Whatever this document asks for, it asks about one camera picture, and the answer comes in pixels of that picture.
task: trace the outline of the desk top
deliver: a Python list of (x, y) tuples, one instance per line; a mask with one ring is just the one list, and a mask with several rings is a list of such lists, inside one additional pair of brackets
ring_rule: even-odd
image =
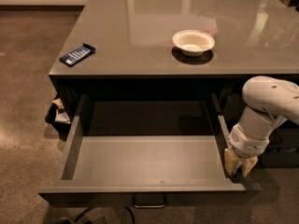
[[(201, 30), (212, 51), (188, 58), (181, 30)], [(299, 74), (299, 13), (278, 0), (89, 0), (59, 55), (88, 43), (94, 55), (52, 77), (200, 77)]]

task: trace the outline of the drawer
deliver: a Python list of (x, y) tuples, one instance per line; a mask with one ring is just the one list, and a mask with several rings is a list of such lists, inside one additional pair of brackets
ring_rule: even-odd
[(206, 101), (94, 101), (82, 95), (53, 186), (56, 207), (246, 201), (260, 189), (224, 172), (228, 131)]

